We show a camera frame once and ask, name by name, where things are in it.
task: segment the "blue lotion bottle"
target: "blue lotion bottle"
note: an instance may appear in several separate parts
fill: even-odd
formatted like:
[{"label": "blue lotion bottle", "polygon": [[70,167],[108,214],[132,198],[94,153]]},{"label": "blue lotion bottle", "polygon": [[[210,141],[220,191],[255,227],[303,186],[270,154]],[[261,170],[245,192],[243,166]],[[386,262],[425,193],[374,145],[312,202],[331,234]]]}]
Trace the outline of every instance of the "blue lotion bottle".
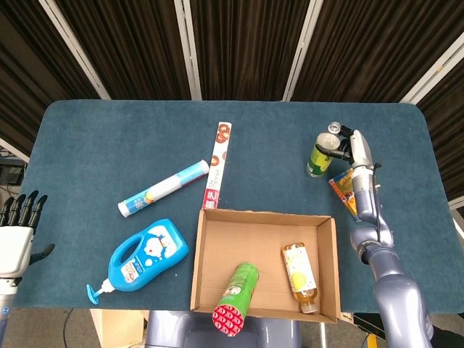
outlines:
[{"label": "blue lotion bottle", "polygon": [[[138,244],[132,255],[122,261],[124,254]],[[88,298],[94,305],[99,296],[113,290],[135,291],[145,286],[163,270],[179,263],[189,253],[189,247],[169,219],[158,220],[126,239],[113,252],[108,266],[108,278],[100,290],[87,284]]]}]

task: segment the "tube cap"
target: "tube cap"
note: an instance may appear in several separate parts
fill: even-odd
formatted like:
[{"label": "tube cap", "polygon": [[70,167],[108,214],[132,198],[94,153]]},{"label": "tube cap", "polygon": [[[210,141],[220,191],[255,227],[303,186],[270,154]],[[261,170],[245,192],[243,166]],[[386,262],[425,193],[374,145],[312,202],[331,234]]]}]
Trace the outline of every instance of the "tube cap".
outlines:
[{"label": "tube cap", "polygon": [[208,165],[208,163],[202,159],[200,162],[199,162],[200,166],[202,167],[203,169],[203,173],[204,174],[208,174],[208,172],[210,171],[210,166]]},{"label": "tube cap", "polygon": [[129,209],[127,208],[124,202],[118,203],[117,207],[119,208],[119,211],[121,212],[121,214],[123,214],[124,218],[126,218],[127,216],[131,214],[131,212],[129,211]]}]

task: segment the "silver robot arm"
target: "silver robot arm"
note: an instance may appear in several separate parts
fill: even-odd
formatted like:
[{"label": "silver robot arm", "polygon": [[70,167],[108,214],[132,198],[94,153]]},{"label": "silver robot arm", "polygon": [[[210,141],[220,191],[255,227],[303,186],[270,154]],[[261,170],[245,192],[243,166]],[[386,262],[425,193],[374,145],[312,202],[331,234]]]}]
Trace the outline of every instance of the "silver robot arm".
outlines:
[{"label": "silver robot arm", "polygon": [[390,348],[428,348],[434,329],[419,286],[405,275],[393,250],[392,230],[381,213],[375,186],[376,166],[364,136],[358,130],[342,127],[349,138],[342,151],[322,152],[348,160],[353,168],[352,183],[358,217],[372,226],[358,227],[350,234],[351,245],[361,261],[370,265],[376,285],[376,298],[387,344]]}]

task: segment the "green can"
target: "green can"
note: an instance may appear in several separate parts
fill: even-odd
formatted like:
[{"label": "green can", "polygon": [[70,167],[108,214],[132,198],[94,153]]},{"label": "green can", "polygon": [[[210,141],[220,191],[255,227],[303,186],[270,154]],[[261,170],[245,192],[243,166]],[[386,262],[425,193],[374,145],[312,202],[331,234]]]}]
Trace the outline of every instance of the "green can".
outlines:
[{"label": "green can", "polygon": [[[316,144],[325,147],[327,150],[337,150],[340,146],[340,139],[338,136],[331,133],[321,133],[316,139]],[[332,157],[329,157],[318,149],[314,145],[311,156],[306,165],[306,173],[312,177],[322,176],[328,169],[328,166],[332,162]]]},{"label": "green can", "polygon": [[221,332],[235,336],[244,327],[259,277],[258,269],[251,263],[237,267],[212,314],[212,322]]}]

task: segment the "white pole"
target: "white pole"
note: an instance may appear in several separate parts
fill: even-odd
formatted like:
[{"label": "white pole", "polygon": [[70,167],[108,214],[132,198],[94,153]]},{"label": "white pole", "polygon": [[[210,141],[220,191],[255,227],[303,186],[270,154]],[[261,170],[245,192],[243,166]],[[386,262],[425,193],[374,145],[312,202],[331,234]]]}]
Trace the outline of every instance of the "white pole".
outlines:
[{"label": "white pole", "polygon": [[320,346],[322,348],[327,348],[327,336],[326,336],[326,324],[319,323],[319,331],[320,331]]},{"label": "white pole", "polygon": [[400,103],[416,105],[464,57],[464,33],[442,54],[420,80],[401,99]]},{"label": "white pole", "polygon": [[202,100],[202,87],[200,86],[198,62],[196,59],[196,46],[194,26],[191,19],[189,0],[174,0],[177,24],[181,35],[183,60],[186,64],[188,86],[192,100]]},{"label": "white pole", "polygon": [[316,22],[318,21],[322,3],[323,0],[313,0],[307,7],[306,18],[303,22],[302,32],[299,35],[297,50],[295,51],[293,63],[291,64],[289,79],[287,80],[285,91],[283,92],[283,102],[290,102],[293,96],[299,73],[302,71],[302,65],[305,61],[307,48],[310,45],[312,34],[314,33],[314,28],[316,26]]},{"label": "white pole", "polygon": [[452,201],[449,201],[448,204],[451,210],[456,210],[458,208],[464,207],[464,196],[453,199]]},{"label": "white pole", "polygon": [[13,145],[5,141],[4,139],[0,138],[0,146],[3,147],[4,149],[10,151],[12,154],[18,156],[20,159],[22,159],[24,162],[29,163],[29,156],[26,155],[24,152],[21,152],[17,148],[15,148]]},{"label": "white pole", "polygon": [[461,226],[457,223],[457,221],[453,218],[452,221],[455,223],[456,231],[459,233],[461,238],[464,240],[464,231],[462,230]]},{"label": "white pole", "polygon": [[38,0],[38,2],[40,2],[41,6],[45,10],[45,13],[47,13],[49,16],[51,22],[58,30],[58,33],[65,41],[66,46],[70,49],[75,60],[86,74],[87,78],[95,88],[95,91],[98,93],[100,98],[111,99],[106,88],[103,86],[102,80],[100,80],[100,77],[96,73],[94,66],[92,63],[90,63],[90,60],[79,44],[79,41],[71,30],[71,27],[67,24],[65,17],[59,10],[57,3],[54,0]]}]

